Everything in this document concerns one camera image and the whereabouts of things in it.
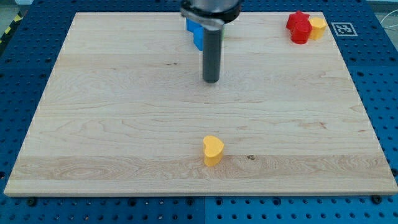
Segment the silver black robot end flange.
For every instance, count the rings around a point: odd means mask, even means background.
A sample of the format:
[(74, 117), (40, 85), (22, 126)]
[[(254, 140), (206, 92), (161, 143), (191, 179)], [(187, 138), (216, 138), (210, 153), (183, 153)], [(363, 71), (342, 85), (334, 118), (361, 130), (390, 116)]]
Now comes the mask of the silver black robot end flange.
[(183, 17), (210, 30), (220, 30), (239, 16), (241, 0), (183, 0), (180, 3)]

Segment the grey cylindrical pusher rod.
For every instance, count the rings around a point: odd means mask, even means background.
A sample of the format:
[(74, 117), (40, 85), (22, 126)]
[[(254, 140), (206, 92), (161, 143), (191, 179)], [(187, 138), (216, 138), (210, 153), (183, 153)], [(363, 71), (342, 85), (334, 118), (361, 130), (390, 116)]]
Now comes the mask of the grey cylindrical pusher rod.
[(222, 30), (203, 28), (203, 79), (216, 83), (220, 79)]

